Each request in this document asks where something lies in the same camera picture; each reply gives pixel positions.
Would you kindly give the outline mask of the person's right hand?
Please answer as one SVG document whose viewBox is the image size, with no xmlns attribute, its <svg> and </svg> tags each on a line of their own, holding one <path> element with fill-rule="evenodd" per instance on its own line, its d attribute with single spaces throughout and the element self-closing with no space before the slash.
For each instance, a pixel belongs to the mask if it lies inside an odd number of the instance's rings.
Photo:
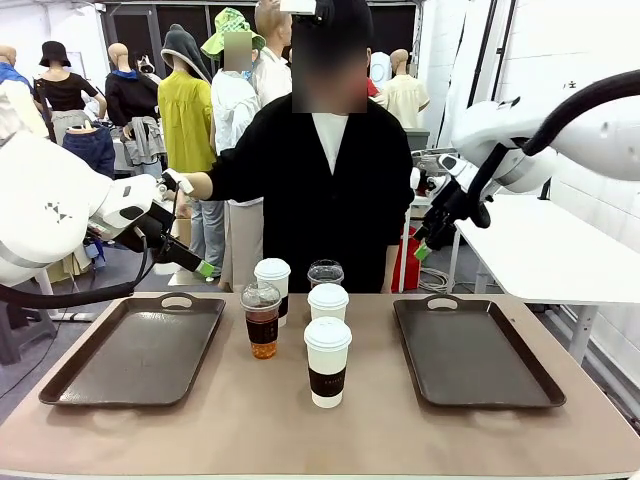
<svg viewBox="0 0 640 480">
<path fill-rule="evenodd" d="M 183 192 L 185 197 L 196 200 L 211 199 L 213 184 L 207 172 L 186 173 L 183 177 L 191 186 L 188 192 Z"/>
</svg>

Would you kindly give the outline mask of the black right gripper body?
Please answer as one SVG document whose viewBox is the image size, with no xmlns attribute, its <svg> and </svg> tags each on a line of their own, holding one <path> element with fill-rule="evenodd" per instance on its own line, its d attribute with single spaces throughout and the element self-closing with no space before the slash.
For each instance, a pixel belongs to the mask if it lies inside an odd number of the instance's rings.
<svg viewBox="0 0 640 480">
<path fill-rule="evenodd" d="M 465 219 L 468 196 L 455 179 L 451 179 L 431 201 L 425 214 L 425 244 L 430 250 L 440 250 L 450 240 L 454 222 Z"/>
</svg>

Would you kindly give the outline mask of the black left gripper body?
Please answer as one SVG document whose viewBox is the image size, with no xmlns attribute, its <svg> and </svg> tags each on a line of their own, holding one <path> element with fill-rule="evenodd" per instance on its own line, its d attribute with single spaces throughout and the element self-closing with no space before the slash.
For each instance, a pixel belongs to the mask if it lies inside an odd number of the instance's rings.
<svg viewBox="0 0 640 480">
<path fill-rule="evenodd" d="M 151 255 L 156 256 L 164 245 L 166 237 L 170 234 L 173 214 L 161 203 L 153 201 L 150 210 L 141 215 L 121 233 L 121 245 L 129 250 L 142 253 L 143 240 L 137 231 L 146 238 L 147 247 Z"/>
</svg>

